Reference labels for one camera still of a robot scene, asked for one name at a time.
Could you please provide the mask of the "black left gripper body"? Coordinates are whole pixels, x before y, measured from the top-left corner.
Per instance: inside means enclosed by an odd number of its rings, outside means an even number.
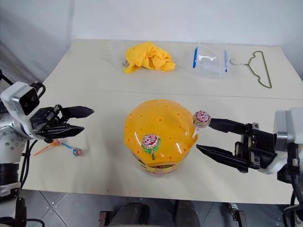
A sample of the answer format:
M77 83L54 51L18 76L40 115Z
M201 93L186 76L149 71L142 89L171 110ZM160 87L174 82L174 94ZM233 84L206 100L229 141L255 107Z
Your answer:
M55 139L46 139L44 137L44 130L51 127L58 127L68 125L68 119L62 116L61 105L55 107L40 108L31 118L32 134L45 142L52 142Z

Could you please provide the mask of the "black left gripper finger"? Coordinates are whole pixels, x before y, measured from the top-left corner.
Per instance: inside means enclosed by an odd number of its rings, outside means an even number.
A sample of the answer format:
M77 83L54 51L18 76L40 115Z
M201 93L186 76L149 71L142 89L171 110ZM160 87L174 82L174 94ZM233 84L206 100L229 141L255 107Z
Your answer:
M81 133L84 127L75 125L63 125L58 127L51 127L44 130L44 137L46 139L63 139L67 137L74 137Z
M94 110L84 106L73 106L61 109L62 116L65 119L86 118L94 113Z

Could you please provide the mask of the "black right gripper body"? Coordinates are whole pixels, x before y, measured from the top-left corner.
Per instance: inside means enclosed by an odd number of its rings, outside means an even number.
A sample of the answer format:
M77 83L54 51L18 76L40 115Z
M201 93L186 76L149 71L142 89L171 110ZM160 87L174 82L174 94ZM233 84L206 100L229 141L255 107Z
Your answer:
M245 127L241 141L235 143L235 157L242 159L248 168L267 168L276 157L274 134L259 130L255 122Z

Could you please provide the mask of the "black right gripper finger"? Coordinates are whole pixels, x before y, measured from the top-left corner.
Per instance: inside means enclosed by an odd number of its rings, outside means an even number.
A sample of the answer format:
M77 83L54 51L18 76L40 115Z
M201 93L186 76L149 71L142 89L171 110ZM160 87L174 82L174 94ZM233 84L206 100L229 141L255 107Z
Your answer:
M245 124L228 119L212 118L209 127L224 133L231 132L238 135L243 135L247 132L247 126Z
M233 167L241 173L248 172L248 162L245 159L236 157L232 152L226 151L221 148L204 146L196 144L196 148L200 150L204 155L210 157L214 161Z

